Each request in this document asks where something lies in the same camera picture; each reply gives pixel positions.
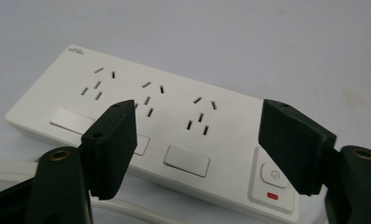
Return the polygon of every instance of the white cable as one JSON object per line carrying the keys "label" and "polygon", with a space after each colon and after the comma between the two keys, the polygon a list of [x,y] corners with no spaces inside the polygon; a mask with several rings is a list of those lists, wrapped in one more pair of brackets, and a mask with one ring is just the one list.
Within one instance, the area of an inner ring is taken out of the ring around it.
{"label": "white cable", "polygon": [[172,217],[149,210],[148,208],[118,199],[98,201],[97,198],[92,197],[92,206],[106,209],[111,212],[120,213],[128,217],[134,217],[148,223],[185,224],[183,221],[179,221]]}

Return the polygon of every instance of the gray background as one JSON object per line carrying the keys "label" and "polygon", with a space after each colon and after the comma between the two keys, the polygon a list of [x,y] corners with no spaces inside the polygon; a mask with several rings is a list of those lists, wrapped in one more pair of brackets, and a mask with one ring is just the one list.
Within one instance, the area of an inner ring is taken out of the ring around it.
{"label": "gray background", "polygon": [[[70,44],[293,105],[371,148],[371,0],[0,1],[0,161],[54,148],[4,115]],[[259,223],[133,176],[120,198],[190,223]],[[301,198],[301,222],[323,211]],[[139,221],[94,210],[95,223]]]}

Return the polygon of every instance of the power button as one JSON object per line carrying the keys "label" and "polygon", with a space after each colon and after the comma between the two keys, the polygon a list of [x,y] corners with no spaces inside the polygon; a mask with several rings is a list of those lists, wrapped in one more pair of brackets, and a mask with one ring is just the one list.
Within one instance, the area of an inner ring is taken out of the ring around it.
{"label": "power button", "polygon": [[276,165],[264,163],[261,169],[261,178],[266,184],[285,189],[289,185],[287,177]]}

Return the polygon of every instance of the power strip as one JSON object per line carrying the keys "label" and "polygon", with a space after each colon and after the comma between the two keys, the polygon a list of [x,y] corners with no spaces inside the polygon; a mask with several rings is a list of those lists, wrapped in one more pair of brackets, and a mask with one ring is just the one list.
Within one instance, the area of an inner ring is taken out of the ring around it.
{"label": "power strip", "polygon": [[297,222],[299,195],[258,145],[262,100],[69,46],[6,120],[77,147],[110,105],[129,99],[138,133],[130,174],[263,221]]}

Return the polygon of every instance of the electrical outlet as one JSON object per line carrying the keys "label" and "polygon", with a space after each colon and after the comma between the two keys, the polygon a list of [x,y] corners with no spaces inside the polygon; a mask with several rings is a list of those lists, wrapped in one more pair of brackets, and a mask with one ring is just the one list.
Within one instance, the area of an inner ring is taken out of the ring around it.
{"label": "electrical outlet", "polygon": [[77,147],[110,105],[129,99],[138,133],[130,174],[267,222],[297,222],[298,194],[258,145],[262,100],[70,46],[6,119]]}

